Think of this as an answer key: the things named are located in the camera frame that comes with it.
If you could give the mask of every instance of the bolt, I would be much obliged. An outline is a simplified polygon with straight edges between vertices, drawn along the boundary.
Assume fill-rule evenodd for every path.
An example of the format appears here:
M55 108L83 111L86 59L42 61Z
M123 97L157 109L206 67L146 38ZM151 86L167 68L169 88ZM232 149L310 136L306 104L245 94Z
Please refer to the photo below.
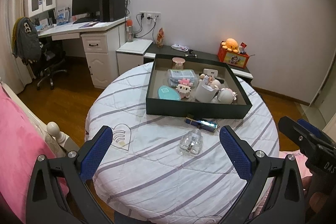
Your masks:
M69 158L74 158L74 157L76 157L77 156L77 152L76 151L70 151L69 153L68 153L68 157Z
M265 156L265 153L263 151L261 151L261 150L258 150L255 154L259 158L263 158Z
M45 159L45 156L44 155L39 155L38 157L37 157L37 160L38 161L43 161Z
M292 154L288 154L287 157L289 158L289 160L295 160L295 156Z

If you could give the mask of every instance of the yellow cloth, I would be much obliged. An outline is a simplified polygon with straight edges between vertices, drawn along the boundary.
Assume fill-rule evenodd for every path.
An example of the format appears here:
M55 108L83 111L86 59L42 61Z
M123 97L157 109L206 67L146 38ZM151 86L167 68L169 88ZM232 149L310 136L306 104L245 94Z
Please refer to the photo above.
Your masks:
M14 51L14 47L15 47L15 43L16 43L16 28L17 28L17 24L18 22L23 19L24 17L20 17L14 24L13 27L13 32L12 32L12 42L11 42L11 47L12 47L12 52Z

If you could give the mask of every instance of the white cabinet top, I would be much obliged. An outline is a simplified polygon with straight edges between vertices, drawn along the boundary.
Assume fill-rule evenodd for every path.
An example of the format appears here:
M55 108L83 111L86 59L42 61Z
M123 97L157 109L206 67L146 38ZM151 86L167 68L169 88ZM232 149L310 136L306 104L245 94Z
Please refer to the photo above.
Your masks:
M113 21L113 22L99 22L92 27L85 27L81 28L82 26L88 24L89 22L84 23L76 23L73 24L72 22L64 25L55 26L54 28L50 28L48 30L42 31L39 34L39 37L51 37L53 35L60 35L60 34L68 34L68 33L81 33L81 32L97 32L97 31L107 31L121 23L125 22L125 18Z
M123 44L119 49L117 49L117 52L143 55L152 42L152 40L148 39L134 39L133 42L126 42Z

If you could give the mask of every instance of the pink cloth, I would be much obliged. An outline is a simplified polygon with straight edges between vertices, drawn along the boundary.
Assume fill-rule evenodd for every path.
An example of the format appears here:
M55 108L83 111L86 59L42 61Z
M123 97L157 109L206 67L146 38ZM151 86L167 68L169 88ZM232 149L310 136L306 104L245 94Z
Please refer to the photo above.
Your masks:
M301 178L312 176L312 173L309 171L309 169L305 165L305 162L307 161L307 157L305 155L303 155L300 152L300 150L291 151L291 152L280 151L279 152L279 158L284 159L288 154L293 154L295 156L297 165L299 167ZM266 191L264 197L259 201L259 203L257 205L257 209L255 210L254 216L257 216L257 215L260 214L261 209L263 208L263 206L264 206L264 204L266 202L266 199L267 199L267 196L269 194L270 189L271 189L271 186Z
M0 192L17 215L26 223L28 185L36 158L55 155L38 135L23 110L0 85ZM65 180L59 180L63 194L68 193Z

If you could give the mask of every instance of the black speaker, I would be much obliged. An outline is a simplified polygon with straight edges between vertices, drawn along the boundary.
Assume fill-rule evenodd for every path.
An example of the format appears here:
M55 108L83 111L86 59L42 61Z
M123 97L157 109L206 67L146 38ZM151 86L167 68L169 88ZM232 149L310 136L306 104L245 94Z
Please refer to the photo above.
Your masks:
M116 21L125 17L125 0L100 0L100 21Z

